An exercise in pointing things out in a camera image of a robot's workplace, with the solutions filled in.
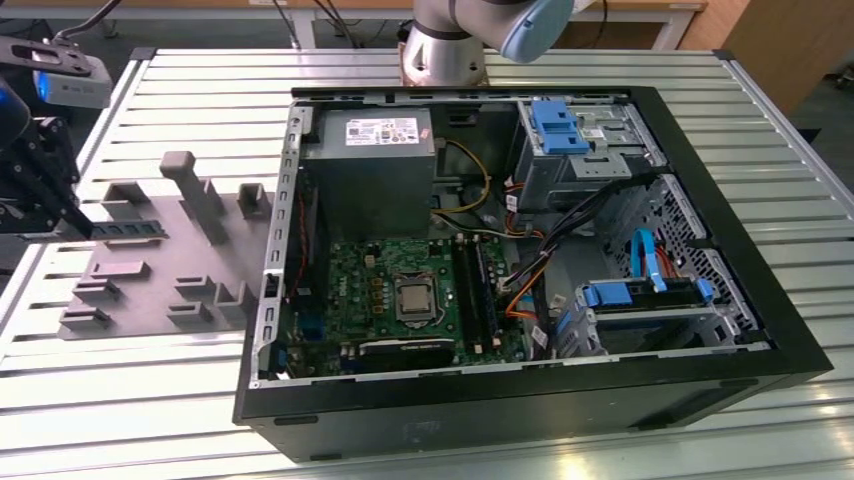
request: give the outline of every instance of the cpu socket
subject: cpu socket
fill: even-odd
[[[409,328],[423,328],[436,319],[432,277],[395,279],[395,314]]]

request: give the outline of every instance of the metal frame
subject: metal frame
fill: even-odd
[[[349,50],[158,51],[144,72],[130,72],[133,86],[113,102],[102,132],[109,139],[93,142],[80,197],[96,200],[102,194],[92,179],[102,184],[150,178],[144,155],[165,143],[205,152],[198,175],[213,177],[217,191],[246,176],[274,190],[289,88],[396,85],[396,59],[393,50],[359,55]],[[752,397],[685,429],[332,463],[311,467],[311,475],[331,479],[345,471],[365,479],[397,478],[413,469],[425,477],[452,471],[496,479],[851,475],[854,248],[847,239],[854,221],[847,202],[831,198],[831,186],[815,180],[823,163],[814,166],[790,148],[783,135],[791,126],[764,113],[768,102],[725,70],[728,65],[707,52],[563,51],[524,66],[487,53],[493,85],[633,83],[659,89],[835,370],[806,385]],[[128,105],[121,114],[120,103]],[[242,161],[224,158],[234,152]],[[142,183],[162,192],[156,182]],[[241,332],[106,342],[54,339],[58,309],[28,305],[65,298],[76,279],[44,276],[80,273],[85,247],[45,248],[9,306],[0,337],[0,343],[9,342],[0,347],[0,431],[14,435],[0,435],[0,470],[6,475],[62,472],[85,480],[304,477],[307,470],[230,423]],[[16,280],[22,279],[18,273]],[[14,301],[14,295],[6,293],[4,301]]]

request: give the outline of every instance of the wooden cabinet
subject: wooden cabinet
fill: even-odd
[[[854,0],[709,0],[680,49],[730,50],[791,112],[854,47]]]

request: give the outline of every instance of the green circuit board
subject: green circuit board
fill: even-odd
[[[339,346],[365,339],[416,339],[441,337],[456,346],[455,365],[479,365],[517,361],[523,356],[521,332],[505,328],[500,345],[475,353],[464,347],[452,260],[452,239],[340,242],[331,245],[327,309],[324,315],[325,349],[309,349],[319,375],[347,373],[339,368]],[[497,239],[480,243],[493,280],[507,274]],[[437,315],[424,322],[404,323],[397,318],[399,282],[429,283]]]

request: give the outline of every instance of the ram slot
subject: ram slot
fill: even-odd
[[[477,283],[476,258],[469,254],[468,246],[455,244],[451,252],[453,262],[453,282],[456,284],[456,306],[459,309],[460,323],[463,326],[463,342],[469,354],[483,353],[483,346],[488,345],[484,323],[477,308]]]
[[[495,313],[495,296],[492,294],[492,283],[489,281],[489,270],[487,265],[485,255],[480,248],[480,243],[469,244],[473,249],[473,257],[477,261],[477,282],[475,290],[477,291],[476,305],[480,310],[480,317],[485,322],[485,332],[489,339],[496,338],[501,333],[500,326],[497,325],[497,314]]]

